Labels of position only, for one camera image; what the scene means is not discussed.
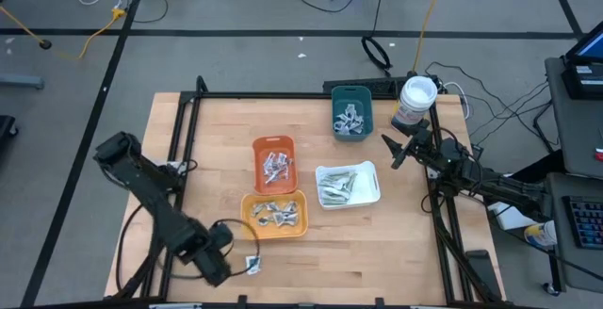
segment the wheel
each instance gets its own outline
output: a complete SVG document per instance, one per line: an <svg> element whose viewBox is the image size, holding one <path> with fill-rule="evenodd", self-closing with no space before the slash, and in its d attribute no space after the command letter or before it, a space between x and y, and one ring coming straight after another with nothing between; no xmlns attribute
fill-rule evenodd
<svg viewBox="0 0 603 309"><path fill-rule="evenodd" d="M11 136L12 138L19 135L19 128L13 124L12 127L10 128L10 131L8 131L8 135Z"/></svg>
<svg viewBox="0 0 603 309"><path fill-rule="evenodd" d="M550 296L558 297L562 292L559 290L555 290L552 284L545 283L542 285L543 290Z"/></svg>

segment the yellow cable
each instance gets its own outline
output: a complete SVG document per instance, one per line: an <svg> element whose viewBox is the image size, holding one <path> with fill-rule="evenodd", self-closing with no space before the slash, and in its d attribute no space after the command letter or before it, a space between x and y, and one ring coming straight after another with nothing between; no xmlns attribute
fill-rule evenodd
<svg viewBox="0 0 603 309"><path fill-rule="evenodd" d="M96 31L92 36L90 36L86 40L86 44L84 44L84 48L82 49L82 52L77 57L78 59L82 59L84 57L84 55L86 54L86 51L88 51L88 46L90 45L90 42L92 41L92 39L94 37L96 37L96 36L102 34L103 32L105 32L105 30L107 30L108 28L110 28L113 25L113 23L115 23L123 15L125 15L125 11L122 10L122 9L119 9L119 8L114 8L112 11L113 11L113 18L111 19L111 22L109 22L109 24L105 25L105 27L103 27L102 29Z"/></svg>
<svg viewBox="0 0 603 309"><path fill-rule="evenodd" d="M421 57L421 47L423 46L423 36L425 35L425 29L427 29L427 23L432 16L433 7L435 7L435 3L437 0L432 0L430 3L430 8L427 10L427 14L425 15L425 20L423 21L423 27L421 27L421 34L418 37L418 46L416 47L416 55L415 55L415 63L413 64L413 72L416 72L416 65L418 64L418 60ZM396 101L394 105L394 112L392 113L392 118L396 115L399 108L399 100Z"/></svg>
<svg viewBox="0 0 603 309"><path fill-rule="evenodd" d="M15 16L11 15L10 12L8 12L3 6L0 6L0 11L4 12L12 20L12 22L14 22L18 26L20 26L21 29L23 29L26 33L29 34L29 36L35 38L36 41L38 41L40 44L44 43L43 39L41 39L40 37L36 36L36 34L31 32L31 30L28 29L27 26L25 26L23 23L21 23Z"/></svg>

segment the gray floor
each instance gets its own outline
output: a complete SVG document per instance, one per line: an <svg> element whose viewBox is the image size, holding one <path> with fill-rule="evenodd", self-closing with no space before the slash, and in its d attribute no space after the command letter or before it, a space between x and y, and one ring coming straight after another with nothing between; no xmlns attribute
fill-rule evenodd
<svg viewBox="0 0 603 309"><path fill-rule="evenodd" d="M340 14L312 10L298 0L169 0L161 22L134 24L152 29L370 29L377 0L355 0ZM430 0L383 0L380 30L420 29ZM595 2L569 0L583 30L603 13ZM329 4L328 0L312 0ZM6 0L5 6L30 27L99 28L114 5L102 0L83 7L77 0ZM159 0L143 0L138 19L161 12ZM333 3L337 8L340 2ZM0 17L0 28L14 27ZM570 32L557 0L439 0L430 30ZM56 49L78 53L83 37L49 37ZM41 91L0 88L0 114L19 119L21 134L0 165L0 307L19 305L47 228L73 164L94 99L112 55L116 38L97 38L83 61L43 52L28 37L0 37L0 72L38 74L47 82ZM415 55L416 39L382 39L395 67L404 75ZM505 41L427 39L419 71L437 60L460 65L483 80L506 103L545 81L544 59L556 57L573 41ZM470 95L502 107L466 77L433 67L448 82ZM130 37L109 92L91 148L115 132L142 137L154 93L193 89L201 74L211 90L320 91L324 80L379 77L356 38L172 38ZM526 105L548 100L548 91ZM469 131L490 116L487 107L469 100ZM531 123L533 113L525 115ZM557 132L551 111L542 118L548 137ZM480 141L497 123L481 129ZM515 171L546 154L517 120L509 121L483 144L483 165ZM107 183L91 161L91 152L73 196L57 248L37 304L100 299L125 207L124 192ZM501 272L512 301L550 308L599 307L603 296L570 289L555 299L539 283L548 281L545 256L494 231Z"/></svg>

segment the orange tray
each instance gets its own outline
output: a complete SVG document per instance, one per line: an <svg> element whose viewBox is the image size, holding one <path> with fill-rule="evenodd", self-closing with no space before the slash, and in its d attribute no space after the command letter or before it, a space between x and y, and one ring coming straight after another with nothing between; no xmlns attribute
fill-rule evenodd
<svg viewBox="0 0 603 309"><path fill-rule="evenodd" d="M287 159L293 159L289 165L289 179L266 184L268 176L264 176L264 161L270 152L286 155ZM296 168L295 150L293 139L289 136L272 136L258 138L253 141L253 156L255 158L255 191L262 195L275 195L293 192L298 188L298 170Z"/></svg>
<svg viewBox="0 0 603 309"><path fill-rule="evenodd" d="M277 227L274 223L269 223L267 226L259 225L257 220L270 215L271 212L267 209L262 210L256 217L252 217L253 206L258 203L276 202L280 208L283 208L289 201L298 203L299 221L295 226L283 225ZM260 239L299 237L303 236L308 230L308 204L305 195L300 190L285 195L246 195L241 201L241 219L248 222L255 229ZM249 230L243 229L243 231L245 237L253 239L253 235Z"/></svg>

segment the white tray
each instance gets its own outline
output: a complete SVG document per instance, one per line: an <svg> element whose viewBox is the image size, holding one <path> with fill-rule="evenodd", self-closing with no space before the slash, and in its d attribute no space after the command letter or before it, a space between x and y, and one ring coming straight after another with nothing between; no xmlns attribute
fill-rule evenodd
<svg viewBox="0 0 603 309"><path fill-rule="evenodd" d="M358 173L354 184L351 188L350 201L347 204L341 205L325 205L320 199L320 194L323 187L319 187L318 183L322 177L326 174L341 173L346 171L355 171ZM381 198L381 192L379 191L379 181L377 180L377 172L375 171L375 165L369 161L365 161L361 164L345 167L318 167L317 168L317 187L318 187L318 201L320 206L325 210L336 210L345 209L356 206L365 206L373 204Z"/></svg>

